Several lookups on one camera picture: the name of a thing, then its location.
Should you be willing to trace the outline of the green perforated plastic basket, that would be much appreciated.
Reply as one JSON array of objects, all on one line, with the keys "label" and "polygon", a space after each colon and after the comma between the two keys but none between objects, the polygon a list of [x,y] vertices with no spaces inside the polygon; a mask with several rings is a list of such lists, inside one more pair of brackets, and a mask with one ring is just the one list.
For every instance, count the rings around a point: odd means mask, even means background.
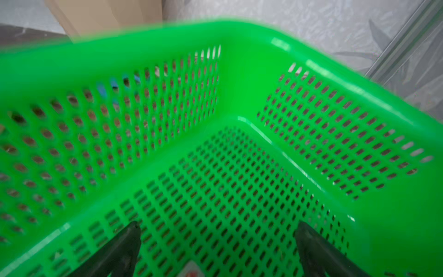
[{"label": "green perforated plastic basket", "polygon": [[304,277],[300,221],[370,277],[440,277],[443,126],[246,22],[2,49],[1,275],[70,276],[132,221],[133,277]]}]

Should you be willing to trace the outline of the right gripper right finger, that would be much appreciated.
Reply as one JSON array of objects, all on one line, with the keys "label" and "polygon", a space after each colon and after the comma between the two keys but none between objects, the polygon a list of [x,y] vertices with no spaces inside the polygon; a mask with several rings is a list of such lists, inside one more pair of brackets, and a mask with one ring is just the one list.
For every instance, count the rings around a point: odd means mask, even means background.
[{"label": "right gripper right finger", "polygon": [[295,239],[306,277],[367,277],[369,275],[306,222],[298,223]]}]

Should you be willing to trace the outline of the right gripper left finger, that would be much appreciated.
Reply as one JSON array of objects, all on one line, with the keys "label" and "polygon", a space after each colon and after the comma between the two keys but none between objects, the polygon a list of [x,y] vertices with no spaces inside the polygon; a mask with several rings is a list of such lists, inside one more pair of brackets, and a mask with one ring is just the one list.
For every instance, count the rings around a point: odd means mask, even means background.
[{"label": "right gripper left finger", "polygon": [[71,277],[132,277],[141,248],[141,228],[132,221],[104,245]]}]

